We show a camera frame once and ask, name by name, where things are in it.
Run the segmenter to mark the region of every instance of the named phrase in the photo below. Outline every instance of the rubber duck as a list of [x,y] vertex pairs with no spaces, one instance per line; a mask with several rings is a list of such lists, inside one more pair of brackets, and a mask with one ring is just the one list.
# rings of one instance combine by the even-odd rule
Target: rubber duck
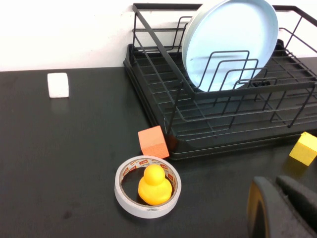
[[164,169],[157,164],[149,165],[140,179],[138,193],[150,205],[165,203],[172,196],[172,185],[165,178]]

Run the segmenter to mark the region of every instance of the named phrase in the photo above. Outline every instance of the black dish rack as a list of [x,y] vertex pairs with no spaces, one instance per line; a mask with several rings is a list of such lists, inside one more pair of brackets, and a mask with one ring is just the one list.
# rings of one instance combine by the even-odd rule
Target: black dish rack
[[[152,126],[160,125],[171,159],[184,159],[295,140],[303,131],[317,132],[317,75],[287,49],[292,39],[317,51],[295,35],[305,19],[317,27],[317,20],[295,6],[274,6],[293,11],[300,18],[286,45],[278,40],[269,62],[263,68],[245,68],[248,51],[240,71],[260,73],[238,80],[232,90],[202,92],[195,87],[182,63],[181,42],[188,23],[176,28],[151,28],[141,11],[195,11],[201,4],[133,4],[133,43],[128,46],[125,68]],[[137,28],[137,19],[144,28]],[[147,32],[154,46],[143,46],[137,32]],[[156,32],[175,32],[173,44],[164,46]],[[232,52],[213,52],[231,54]]]

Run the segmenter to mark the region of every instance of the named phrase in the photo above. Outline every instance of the light blue plate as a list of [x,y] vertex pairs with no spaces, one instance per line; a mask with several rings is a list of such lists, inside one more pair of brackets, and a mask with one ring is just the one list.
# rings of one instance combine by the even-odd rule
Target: light blue plate
[[[216,0],[191,19],[182,44],[183,63],[190,80],[204,92],[238,88],[239,79],[251,79],[260,70],[234,70],[264,67],[277,35],[275,10],[265,0]],[[213,54],[203,78],[211,53],[219,51],[242,52]]]

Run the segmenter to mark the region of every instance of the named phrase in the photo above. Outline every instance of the masking tape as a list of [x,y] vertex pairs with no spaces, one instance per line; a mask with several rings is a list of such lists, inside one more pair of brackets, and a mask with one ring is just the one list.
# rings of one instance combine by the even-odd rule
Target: masking tape
[[[174,193],[167,202],[157,206],[142,205],[131,200],[131,198],[125,194],[121,184],[124,176],[130,171],[141,167],[147,167],[151,164],[159,164],[164,169],[165,175],[168,177],[174,190]],[[181,188],[181,180],[176,169],[167,161],[154,156],[141,155],[133,157],[120,165],[115,174],[115,197],[124,210],[136,217],[150,219],[166,215],[175,207]]]

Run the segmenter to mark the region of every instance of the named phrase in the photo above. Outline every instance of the wire rack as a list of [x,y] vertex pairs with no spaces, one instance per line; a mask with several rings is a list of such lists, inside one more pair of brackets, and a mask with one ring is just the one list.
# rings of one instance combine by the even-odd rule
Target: wire rack
[[[182,62],[181,42],[188,23],[176,28],[151,28],[142,11],[197,10],[200,4],[134,4],[133,43],[128,46],[124,61],[131,82],[136,89],[151,124],[160,125],[172,159],[184,159],[212,153],[242,150],[298,138],[304,130],[317,130],[317,76],[287,49],[292,39],[317,51],[295,32],[305,19],[315,27],[317,21],[295,6],[274,6],[276,11],[293,11],[300,15],[286,45],[278,40],[265,67],[257,67],[258,60],[250,59],[250,52],[211,52],[205,72],[212,57],[239,52],[245,59],[228,59],[219,62],[240,61],[241,69],[229,70],[218,91],[202,92],[190,81]],[[137,28],[137,19],[144,28]],[[164,46],[156,32],[175,32],[171,46]],[[144,46],[138,32],[147,32],[154,46]],[[252,62],[254,67],[246,68]],[[252,76],[243,78],[251,71]],[[240,78],[231,90],[223,90],[230,73]]]

